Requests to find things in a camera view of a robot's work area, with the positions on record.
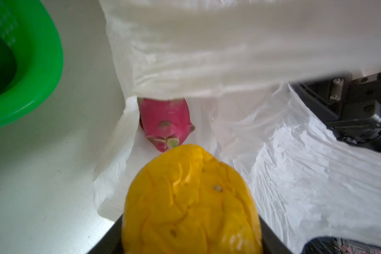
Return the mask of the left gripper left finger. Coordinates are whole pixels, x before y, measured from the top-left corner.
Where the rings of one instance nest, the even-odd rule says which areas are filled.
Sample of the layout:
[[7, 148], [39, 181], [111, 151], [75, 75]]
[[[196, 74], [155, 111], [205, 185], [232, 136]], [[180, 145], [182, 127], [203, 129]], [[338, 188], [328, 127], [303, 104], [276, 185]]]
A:
[[114, 223], [104, 237], [88, 252], [88, 254], [124, 254], [122, 246], [123, 215]]

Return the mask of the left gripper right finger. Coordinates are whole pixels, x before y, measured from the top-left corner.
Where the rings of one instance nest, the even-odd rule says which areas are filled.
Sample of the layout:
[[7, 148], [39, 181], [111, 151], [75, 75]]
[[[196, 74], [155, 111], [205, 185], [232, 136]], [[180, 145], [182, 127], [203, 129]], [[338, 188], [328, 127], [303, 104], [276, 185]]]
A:
[[264, 254], [292, 254], [290, 250], [275, 235], [267, 223], [259, 217], [262, 231], [262, 245]]

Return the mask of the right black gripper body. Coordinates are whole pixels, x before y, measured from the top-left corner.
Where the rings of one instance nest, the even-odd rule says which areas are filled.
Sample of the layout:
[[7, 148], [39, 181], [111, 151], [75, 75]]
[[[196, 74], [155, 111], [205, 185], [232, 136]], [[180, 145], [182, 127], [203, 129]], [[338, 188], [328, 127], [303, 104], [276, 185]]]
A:
[[339, 141], [381, 152], [381, 72], [358, 79], [344, 73], [291, 88]]

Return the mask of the yellow pear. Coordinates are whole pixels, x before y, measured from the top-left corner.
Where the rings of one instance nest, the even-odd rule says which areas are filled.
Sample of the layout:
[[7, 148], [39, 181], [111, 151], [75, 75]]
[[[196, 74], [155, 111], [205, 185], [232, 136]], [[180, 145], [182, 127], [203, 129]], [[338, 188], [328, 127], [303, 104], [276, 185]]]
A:
[[126, 196], [127, 254], [261, 254], [262, 230], [241, 175], [202, 147], [162, 153], [135, 176]]

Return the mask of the pink dragon fruit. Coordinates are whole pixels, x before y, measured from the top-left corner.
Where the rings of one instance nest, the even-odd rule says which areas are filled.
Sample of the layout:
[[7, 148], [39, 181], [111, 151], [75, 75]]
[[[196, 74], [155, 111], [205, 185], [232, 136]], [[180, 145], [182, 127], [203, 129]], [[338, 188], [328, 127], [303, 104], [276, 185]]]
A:
[[145, 138], [162, 153], [182, 145], [195, 130], [183, 98], [170, 101], [138, 98], [137, 102]]

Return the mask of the white plastic grocery bag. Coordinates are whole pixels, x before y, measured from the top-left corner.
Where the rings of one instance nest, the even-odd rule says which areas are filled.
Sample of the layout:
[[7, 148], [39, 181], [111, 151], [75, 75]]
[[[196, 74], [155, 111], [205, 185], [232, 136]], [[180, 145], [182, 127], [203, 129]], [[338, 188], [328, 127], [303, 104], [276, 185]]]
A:
[[315, 237], [381, 247], [381, 153], [352, 147], [290, 89], [381, 67], [381, 1], [101, 1], [126, 107], [94, 171], [115, 221], [157, 150], [137, 99], [187, 99], [186, 140], [233, 166], [293, 253]]

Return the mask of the green plastic basket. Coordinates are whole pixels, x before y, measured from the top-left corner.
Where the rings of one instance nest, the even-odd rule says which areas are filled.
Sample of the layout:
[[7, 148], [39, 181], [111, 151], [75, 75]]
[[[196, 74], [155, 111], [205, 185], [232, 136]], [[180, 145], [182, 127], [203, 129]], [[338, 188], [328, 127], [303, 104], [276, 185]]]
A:
[[62, 68], [60, 36], [41, 1], [0, 1], [0, 127], [45, 101]]

